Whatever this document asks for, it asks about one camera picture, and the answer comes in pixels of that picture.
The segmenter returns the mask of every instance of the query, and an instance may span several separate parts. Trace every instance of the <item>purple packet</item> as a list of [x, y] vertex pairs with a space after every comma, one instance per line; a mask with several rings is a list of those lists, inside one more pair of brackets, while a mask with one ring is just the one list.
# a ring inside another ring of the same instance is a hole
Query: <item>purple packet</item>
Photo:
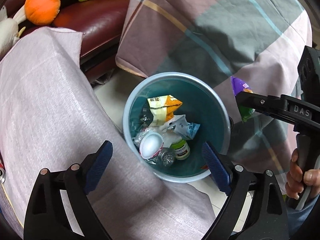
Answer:
[[[241, 91], [253, 93], [250, 86], [240, 78], [231, 77], [231, 84], [234, 96]], [[254, 109], [244, 106], [238, 106], [238, 110], [243, 122], [246, 122], [254, 113]]]

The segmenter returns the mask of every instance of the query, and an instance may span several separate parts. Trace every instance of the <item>white floor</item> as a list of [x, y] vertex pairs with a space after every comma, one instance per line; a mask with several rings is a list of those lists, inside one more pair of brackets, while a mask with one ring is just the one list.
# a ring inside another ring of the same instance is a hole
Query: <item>white floor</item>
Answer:
[[[119, 130], [122, 130], [122, 114], [126, 100], [132, 90], [142, 80], [143, 79], [138, 76], [119, 70], [112, 76], [107, 84], [94, 88], [102, 107]], [[215, 215], [218, 215], [227, 198], [226, 195], [219, 191], [215, 183], [209, 177], [190, 184], [210, 197], [214, 213]], [[239, 220], [235, 226], [235, 231], [240, 231], [242, 229], [249, 212], [250, 204], [251, 196], [248, 194]]]

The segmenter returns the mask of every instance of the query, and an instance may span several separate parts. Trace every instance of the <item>plastic bin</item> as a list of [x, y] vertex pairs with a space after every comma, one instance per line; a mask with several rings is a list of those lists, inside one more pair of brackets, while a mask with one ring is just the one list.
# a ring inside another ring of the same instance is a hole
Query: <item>plastic bin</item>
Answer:
[[[142, 125], [140, 116], [147, 98], [165, 95], [172, 95], [183, 102], [174, 114], [185, 114], [188, 122], [200, 124], [196, 137], [188, 141], [190, 156], [185, 160], [176, 160], [170, 168], [145, 162], [132, 141]], [[132, 91], [124, 108], [123, 133], [130, 149], [157, 177], [187, 183], [210, 174], [209, 170], [203, 169], [205, 161], [201, 147], [205, 141], [210, 141], [219, 153], [227, 154], [230, 123], [221, 99], [207, 84], [187, 74], [166, 72], [145, 79]]]

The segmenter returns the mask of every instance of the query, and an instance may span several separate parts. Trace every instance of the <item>device handle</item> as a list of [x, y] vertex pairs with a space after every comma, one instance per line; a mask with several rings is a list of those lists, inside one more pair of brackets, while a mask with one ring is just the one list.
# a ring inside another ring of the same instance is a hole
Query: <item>device handle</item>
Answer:
[[[299, 133], [296, 137], [297, 148], [298, 148], [298, 160], [297, 164], [302, 169], [303, 176], [304, 173], [311, 169], [318, 170], [320, 168], [320, 151], [319, 143], [317, 138], [311, 138], [308, 135]], [[311, 192], [311, 186], [307, 186], [303, 183], [303, 192], [299, 193], [299, 199], [290, 198], [288, 205], [297, 211], [301, 211], [305, 203], [309, 200], [309, 195]]]

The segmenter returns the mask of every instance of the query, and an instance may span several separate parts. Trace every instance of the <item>orange plush toy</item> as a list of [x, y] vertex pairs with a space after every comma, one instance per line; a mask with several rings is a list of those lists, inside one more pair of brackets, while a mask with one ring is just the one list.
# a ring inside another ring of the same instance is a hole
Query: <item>orange plush toy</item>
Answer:
[[59, 13], [60, 0], [26, 0], [27, 19], [35, 25], [49, 25]]

